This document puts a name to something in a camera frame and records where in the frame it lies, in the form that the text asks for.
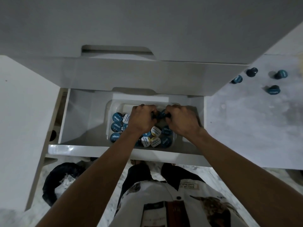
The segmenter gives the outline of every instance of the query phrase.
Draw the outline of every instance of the open drawer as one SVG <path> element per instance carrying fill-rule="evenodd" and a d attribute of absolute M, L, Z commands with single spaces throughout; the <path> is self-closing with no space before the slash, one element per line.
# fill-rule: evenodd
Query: open drawer
<path fill-rule="evenodd" d="M 189 105 L 202 126 L 205 124 L 205 97 L 154 94 L 149 90 L 126 89 L 124 92 L 69 89 L 57 145 L 49 145 L 53 155 L 101 156 L 112 143 L 107 138 L 108 113 L 115 100 L 145 103 Z M 210 166 L 194 145 L 179 135 L 166 149 L 135 148 L 131 159 Z"/>

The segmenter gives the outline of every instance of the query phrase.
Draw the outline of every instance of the white shirt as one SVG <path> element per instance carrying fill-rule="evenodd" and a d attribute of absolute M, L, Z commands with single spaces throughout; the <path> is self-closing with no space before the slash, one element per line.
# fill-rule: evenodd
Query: white shirt
<path fill-rule="evenodd" d="M 109 225 L 169 226 L 247 226 L 227 199 L 206 183 L 183 179 L 179 190 L 156 180 L 135 183 L 121 198 Z"/>

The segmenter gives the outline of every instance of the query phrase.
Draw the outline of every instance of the person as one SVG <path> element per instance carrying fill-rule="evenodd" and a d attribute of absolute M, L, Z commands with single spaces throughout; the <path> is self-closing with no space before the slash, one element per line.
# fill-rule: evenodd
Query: person
<path fill-rule="evenodd" d="M 155 124 L 154 105 L 133 107 L 120 138 L 55 202 L 37 224 L 96 226 L 131 151 Z M 169 128 L 194 144 L 260 226 L 301 226 L 303 196 L 264 169 L 229 149 L 200 127 L 194 112 L 167 106 Z M 153 180 L 148 166 L 129 168 L 110 226 L 247 226 L 236 209 L 198 175 L 163 164 L 166 182 Z"/>

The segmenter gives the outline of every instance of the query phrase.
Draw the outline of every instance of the leg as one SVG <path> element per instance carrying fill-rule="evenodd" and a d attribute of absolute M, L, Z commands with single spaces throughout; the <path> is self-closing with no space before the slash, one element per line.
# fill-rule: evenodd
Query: leg
<path fill-rule="evenodd" d="M 161 169 L 161 175 L 168 184 L 174 187 L 176 190 L 179 189 L 180 181 L 182 179 L 192 179 L 204 182 L 198 175 L 191 173 L 182 167 L 173 166 L 170 163 L 164 163 Z"/>
<path fill-rule="evenodd" d="M 127 177 L 122 185 L 122 190 L 120 194 L 120 198 L 118 201 L 118 205 L 120 204 L 120 200 L 123 196 L 123 194 L 131 188 L 132 185 L 134 185 L 137 182 L 145 181 L 145 180 L 151 180 L 151 172 L 149 170 L 148 165 L 141 162 L 137 165 L 134 165 L 128 169 Z"/>

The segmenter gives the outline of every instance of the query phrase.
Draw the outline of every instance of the hand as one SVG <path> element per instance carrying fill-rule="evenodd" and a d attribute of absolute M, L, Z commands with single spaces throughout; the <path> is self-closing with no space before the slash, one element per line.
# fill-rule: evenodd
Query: hand
<path fill-rule="evenodd" d="M 134 132 L 138 135 L 148 133 L 157 123 L 156 119 L 152 119 L 151 112 L 157 114 L 155 105 L 141 104 L 140 106 L 134 106 L 131 111 L 131 117 L 129 118 L 126 131 Z"/>
<path fill-rule="evenodd" d="M 167 105 L 165 114 L 170 113 L 171 118 L 165 118 L 169 129 L 175 133 L 191 139 L 192 136 L 199 135 L 201 132 L 206 133 L 207 131 L 199 126 L 196 114 L 185 106 L 180 105 Z"/>

